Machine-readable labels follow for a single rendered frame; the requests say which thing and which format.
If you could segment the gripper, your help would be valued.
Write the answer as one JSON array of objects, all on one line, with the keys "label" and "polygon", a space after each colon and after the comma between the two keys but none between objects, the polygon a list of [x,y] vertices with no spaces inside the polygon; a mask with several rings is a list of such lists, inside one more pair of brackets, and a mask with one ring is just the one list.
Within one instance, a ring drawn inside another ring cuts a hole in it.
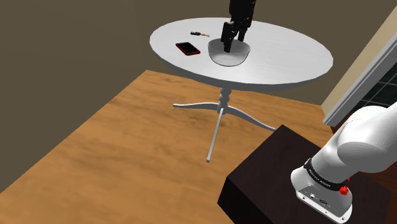
[{"label": "gripper", "polygon": [[[252,23],[255,4],[256,0],[230,0],[231,21],[224,22],[221,34],[221,42],[226,53],[230,52],[232,41],[237,33],[239,34],[237,39],[241,42],[244,41],[246,32]],[[239,26],[236,24],[241,24],[243,27],[239,30]]]}]

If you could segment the translucent grey bowl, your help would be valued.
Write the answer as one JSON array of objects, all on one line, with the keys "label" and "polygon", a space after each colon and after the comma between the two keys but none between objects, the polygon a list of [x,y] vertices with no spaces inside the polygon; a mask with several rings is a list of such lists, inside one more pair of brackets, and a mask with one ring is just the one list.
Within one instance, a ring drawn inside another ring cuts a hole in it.
[{"label": "translucent grey bowl", "polygon": [[243,63],[251,51],[251,47],[239,40],[233,39],[229,52],[224,51],[224,43],[218,39],[212,39],[208,43],[208,52],[211,60],[216,64],[226,67],[238,66]]}]

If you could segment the red smartphone with black screen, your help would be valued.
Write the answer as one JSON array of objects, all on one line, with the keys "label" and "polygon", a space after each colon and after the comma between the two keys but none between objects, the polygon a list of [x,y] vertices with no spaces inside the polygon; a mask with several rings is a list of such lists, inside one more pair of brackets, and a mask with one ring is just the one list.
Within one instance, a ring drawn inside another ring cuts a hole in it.
[{"label": "red smartphone with black screen", "polygon": [[176,47],[180,49],[186,56],[200,54],[200,50],[189,42],[176,43]]}]

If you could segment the round white pedestal table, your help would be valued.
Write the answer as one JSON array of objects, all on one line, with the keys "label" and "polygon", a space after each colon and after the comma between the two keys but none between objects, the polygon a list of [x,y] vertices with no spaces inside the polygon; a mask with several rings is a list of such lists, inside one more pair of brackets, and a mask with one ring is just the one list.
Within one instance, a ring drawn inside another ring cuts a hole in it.
[{"label": "round white pedestal table", "polygon": [[[231,114],[267,130],[274,130],[238,108],[228,105],[233,90],[269,92],[303,85],[325,75],[333,65],[330,51],[302,33],[254,21],[244,38],[251,47],[245,61],[226,67],[213,62],[208,43],[221,34],[224,18],[189,18],[165,24],[150,36],[153,52],[180,75],[219,87],[219,102],[187,104],[189,109],[212,109]],[[194,36],[192,31],[208,34]],[[176,43],[189,42],[200,54],[186,56]]]}]

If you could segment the grey door frame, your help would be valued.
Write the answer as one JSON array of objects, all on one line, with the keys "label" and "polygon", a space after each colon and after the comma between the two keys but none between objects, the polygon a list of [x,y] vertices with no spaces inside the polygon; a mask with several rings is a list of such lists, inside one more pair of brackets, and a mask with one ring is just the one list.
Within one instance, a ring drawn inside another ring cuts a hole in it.
[{"label": "grey door frame", "polygon": [[356,81],[323,119],[328,126],[336,126],[341,119],[366,95],[397,62],[397,32],[369,63]]}]

